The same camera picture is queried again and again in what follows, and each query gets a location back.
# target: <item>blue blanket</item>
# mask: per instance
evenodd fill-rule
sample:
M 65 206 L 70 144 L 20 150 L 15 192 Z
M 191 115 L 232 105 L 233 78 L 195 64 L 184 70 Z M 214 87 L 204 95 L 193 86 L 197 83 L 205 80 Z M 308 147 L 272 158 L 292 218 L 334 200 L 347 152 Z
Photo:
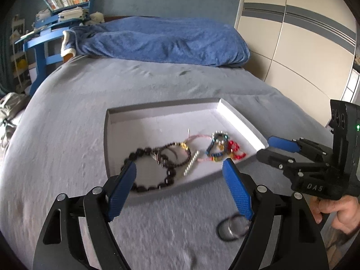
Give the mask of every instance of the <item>blue blanket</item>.
M 127 60 L 241 66 L 250 57 L 231 26 L 209 19 L 129 17 L 68 30 L 64 52 Z

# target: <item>white fleece trim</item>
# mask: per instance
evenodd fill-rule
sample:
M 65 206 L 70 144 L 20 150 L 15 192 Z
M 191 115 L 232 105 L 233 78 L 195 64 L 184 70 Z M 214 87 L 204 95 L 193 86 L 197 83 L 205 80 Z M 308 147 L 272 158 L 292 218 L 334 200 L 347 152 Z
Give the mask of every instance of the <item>white fleece trim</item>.
M 65 46 L 69 42 L 69 37 L 70 37 L 69 33 L 66 30 L 64 30 L 63 35 L 64 35 L 64 39 L 61 44 L 61 56 L 65 57 L 68 54 L 72 54 L 74 57 L 76 57 L 76 49 L 74 48 L 65 49 Z

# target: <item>stack of papers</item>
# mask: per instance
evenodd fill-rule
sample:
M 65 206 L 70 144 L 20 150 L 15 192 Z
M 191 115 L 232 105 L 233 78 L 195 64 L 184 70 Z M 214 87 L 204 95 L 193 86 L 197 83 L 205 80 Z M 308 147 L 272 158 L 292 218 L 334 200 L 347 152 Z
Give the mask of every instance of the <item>stack of papers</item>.
M 89 10 L 82 8 L 82 7 L 76 7 L 71 10 L 65 10 L 60 12 L 59 15 L 59 22 L 60 21 L 66 21 L 69 19 L 86 19 L 88 17 Z

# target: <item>desk leg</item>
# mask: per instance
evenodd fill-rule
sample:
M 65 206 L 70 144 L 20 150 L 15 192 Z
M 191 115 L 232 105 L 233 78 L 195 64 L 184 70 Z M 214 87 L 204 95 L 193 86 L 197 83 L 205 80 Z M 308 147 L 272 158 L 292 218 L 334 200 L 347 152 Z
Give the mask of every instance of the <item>desk leg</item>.
M 36 59 L 36 72 L 37 77 L 35 81 L 31 84 L 30 95 L 34 95 L 37 88 L 40 84 L 46 79 L 46 60 L 45 60 L 45 51 L 44 44 L 34 46 L 35 50 L 35 59 Z

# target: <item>shallow tray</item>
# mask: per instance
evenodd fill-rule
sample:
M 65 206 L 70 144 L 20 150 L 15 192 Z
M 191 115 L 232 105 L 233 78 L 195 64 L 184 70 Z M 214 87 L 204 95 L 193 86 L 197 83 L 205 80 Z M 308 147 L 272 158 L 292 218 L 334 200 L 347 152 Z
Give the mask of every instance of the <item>shallow tray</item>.
M 246 157 L 251 157 L 268 143 L 262 134 L 235 108 L 223 99 L 194 99 L 165 101 L 142 105 L 125 106 L 107 110 L 104 128 L 104 153 L 108 177 L 117 175 L 124 159 L 137 148 L 159 147 L 170 142 L 181 142 L 190 135 L 226 131 L 236 141 Z M 210 139 L 196 139 L 189 143 L 191 152 L 199 150 L 204 155 Z M 185 159 L 181 150 L 179 158 Z M 167 151 L 171 160 L 174 155 Z M 136 162 L 138 185 L 157 186 L 166 177 L 166 169 L 150 157 L 141 157 Z M 201 185 L 221 175 L 222 162 L 197 162 L 188 176 L 182 173 L 186 166 L 177 168 L 177 177 L 171 187 L 146 193 L 131 192 L 127 205 L 146 202 L 177 193 L 186 187 Z

